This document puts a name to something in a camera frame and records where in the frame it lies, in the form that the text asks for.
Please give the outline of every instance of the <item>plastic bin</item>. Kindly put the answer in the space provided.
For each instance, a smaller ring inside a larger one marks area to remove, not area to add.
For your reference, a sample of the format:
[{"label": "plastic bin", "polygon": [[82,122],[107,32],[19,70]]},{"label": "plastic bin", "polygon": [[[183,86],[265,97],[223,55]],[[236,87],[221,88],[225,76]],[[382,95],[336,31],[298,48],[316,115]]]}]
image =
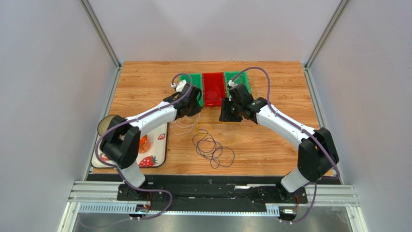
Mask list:
[{"label": "plastic bin", "polygon": [[221,106],[222,98],[226,97],[224,73],[203,73],[202,80],[205,106]]},{"label": "plastic bin", "polygon": [[[202,91],[202,96],[199,100],[199,105],[203,106],[203,83],[202,83],[202,74],[201,73],[190,73],[190,77],[193,79],[193,84],[197,87],[200,88]],[[187,76],[181,75],[180,80],[186,80],[188,83],[190,82],[189,78]]]},{"label": "plastic bin", "polygon": [[[224,73],[224,79],[225,79],[225,84],[226,86],[228,86],[229,84],[229,80],[234,77],[236,74],[238,74],[239,72],[225,72]],[[246,72],[242,73],[240,76],[240,78],[238,78],[237,80],[235,80],[236,84],[240,84],[243,83],[246,88],[248,89],[249,93],[250,93],[250,87],[249,87],[249,81],[248,81],[248,77],[246,75]],[[226,90],[227,93],[227,97],[229,97],[229,89],[227,88]]]}]

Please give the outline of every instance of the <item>red plastic tray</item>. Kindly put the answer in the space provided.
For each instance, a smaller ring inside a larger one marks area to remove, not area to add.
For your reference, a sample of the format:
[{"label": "red plastic tray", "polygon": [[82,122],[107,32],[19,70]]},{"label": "red plastic tray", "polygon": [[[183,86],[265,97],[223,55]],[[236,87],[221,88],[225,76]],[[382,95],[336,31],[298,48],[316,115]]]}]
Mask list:
[{"label": "red plastic tray", "polygon": [[203,101],[205,106],[221,106],[226,97],[224,73],[203,73]]}]

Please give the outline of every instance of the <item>wooden tabletop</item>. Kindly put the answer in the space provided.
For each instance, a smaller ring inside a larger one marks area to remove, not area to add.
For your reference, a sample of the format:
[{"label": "wooden tabletop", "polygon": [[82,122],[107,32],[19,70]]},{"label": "wooden tabletop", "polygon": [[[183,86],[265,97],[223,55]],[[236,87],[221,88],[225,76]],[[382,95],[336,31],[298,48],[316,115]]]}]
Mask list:
[{"label": "wooden tabletop", "polygon": [[[316,129],[318,121],[310,99],[309,89],[299,62],[233,62],[233,61],[185,61],[185,62],[125,62],[111,106],[110,114],[128,117],[146,111],[162,99],[174,93],[170,87],[177,73],[212,73],[240,71],[250,66],[264,68],[270,75],[271,103],[295,120]],[[267,80],[259,70],[247,71],[250,90],[254,98],[266,98]],[[212,108],[204,107],[200,119],[209,124]],[[221,109],[213,114],[219,118]],[[180,126],[194,123],[198,115],[177,120]],[[175,135],[170,124],[166,161],[161,167],[141,168],[146,174],[218,174],[218,175],[285,175],[297,165],[297,151],[285,139],[268,128],[243,120],[242,132],[234,143],[240,126],[230,123],[214,123],[211,133],[222,146],[235,152],[232,166],[214,169],[210,161],[198,155],[192,138],[195,130]],[[175,127],[176,133],[187,130]],[[230,164],[232,153],[226,149],[220,157],[222,165]],[[94,173],[111,173],[113,169],[93,169]]]}]

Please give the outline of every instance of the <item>white wall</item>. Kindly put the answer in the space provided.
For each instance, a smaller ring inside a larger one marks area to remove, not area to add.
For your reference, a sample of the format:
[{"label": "white wall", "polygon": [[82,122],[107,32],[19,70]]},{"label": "white wall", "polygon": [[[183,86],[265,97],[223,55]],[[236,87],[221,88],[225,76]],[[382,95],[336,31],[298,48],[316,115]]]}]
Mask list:
[{"label": "white wall", "polygon": [[311,70],[371,232],[410,231],[412,1],[353,0]]},{"label": "white wall", "polygon": [[90,0],[121,61],[306,62],[339,0]]},{"label": "white wall", "polygon": [[79,1],[1,1],[0,18],[0,230],[54,232],[115,68]]}]

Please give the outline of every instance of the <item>white cable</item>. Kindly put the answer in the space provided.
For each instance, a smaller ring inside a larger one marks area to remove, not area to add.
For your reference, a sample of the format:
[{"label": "white cable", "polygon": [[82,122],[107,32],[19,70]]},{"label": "white cable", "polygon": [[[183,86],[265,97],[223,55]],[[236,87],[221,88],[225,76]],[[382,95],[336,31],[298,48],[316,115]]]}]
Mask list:
[{"label": "white cable", "polygon": [[[197,120],[196,120],[193,124],[191,124],[191,125],[189,125],[189,126],[186,126],[186,127],[181,127],[181,126],[179,126],[179,125],[176,123],[176,121],[173,121],[173,124],[172,124],[173,133],[175,133],[175,135],[182,135],[182,134],[189,133],[191,130],[193,130],[194,125],[196,125],[196,123],[199,121],[199,119],[200,119],[200,113],[199,113],[199,116],[198,116]],[[179,128],[188,128],[188,127],[191,127],[191,128],[190,128],[190,130],[188,130],[187,132],[183,132],[183,133],[178,134],[178,133],[176,133],[176,131],[175,131],[175,124],[176,124],[176,126],[179,127]]]}]

